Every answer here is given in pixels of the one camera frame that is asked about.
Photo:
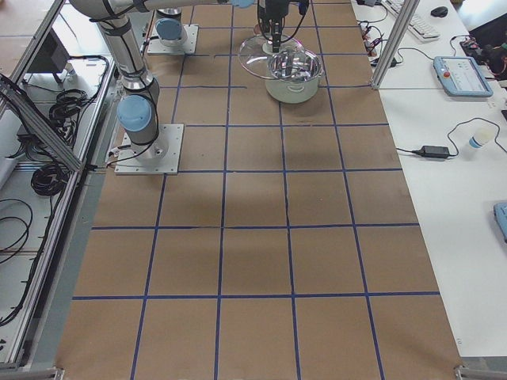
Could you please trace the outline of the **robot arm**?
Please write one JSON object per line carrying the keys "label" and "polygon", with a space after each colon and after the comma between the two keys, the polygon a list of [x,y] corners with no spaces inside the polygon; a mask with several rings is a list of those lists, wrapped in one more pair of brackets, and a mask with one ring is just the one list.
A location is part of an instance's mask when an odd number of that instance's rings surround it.
{"label": "robot arm", "polygon": [[[164,8],[226,4],[247,8],[257,3],[257,25],[263,37],[278,52],[282,43],[288,42],[298,32],[304,20],[309,1],[70,1],[70,4],[90,22],[96,23],[116,61],[122,75],[121,83],[126,91],[116,114],[131,142],[132,158],[122,158],[107,166],[134,158],[159,159],[166,155],[167,143],[160,137],[157,100],[159,84],[147,69],[145,60],[136,43],[129,13],[150,13]],[[289,5],[299,3],[301,19],[290,37],[283,40],[285,18]]]}
{"label": "robot arm", "polygon": [[154,36],[170,48],[180,47],[186,40],[185,27],[181,23],[182,8],[164,8],[155,11]]}

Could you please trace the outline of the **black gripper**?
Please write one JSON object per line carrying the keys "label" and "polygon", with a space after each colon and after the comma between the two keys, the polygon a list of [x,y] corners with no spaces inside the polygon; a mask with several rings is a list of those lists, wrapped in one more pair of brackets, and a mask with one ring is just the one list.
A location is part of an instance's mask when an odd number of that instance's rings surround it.
{"label": "black gripper", "polygon": [[[263,36],[268,36],[272,26],[284,24],[284,18],[289,14],[289,6],[296,4],[299,15],[304,17],[307,12],[307,1],[296,0],[261,0],[257,2],[257,23]],[[281,33],[272,33],[272,51],[279,52]]]}

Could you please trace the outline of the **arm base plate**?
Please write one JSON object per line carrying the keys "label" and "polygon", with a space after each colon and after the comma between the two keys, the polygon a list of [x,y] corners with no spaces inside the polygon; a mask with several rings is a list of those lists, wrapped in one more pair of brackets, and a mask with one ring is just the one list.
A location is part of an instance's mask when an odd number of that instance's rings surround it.
{"label": "arm base plate", "polygon": [[144,151],[131,143],[124,133],[122,143],[128,147],[119,152],[116,175],[177,175],[184,135],[184,124],[161,124],[158,138]]}
{"label": "arm base plate", "polygon": [[153,28],[146,52],[148,55],[193,55],[196,52],[199,25],[182,25],[182,39],[161,40]]}

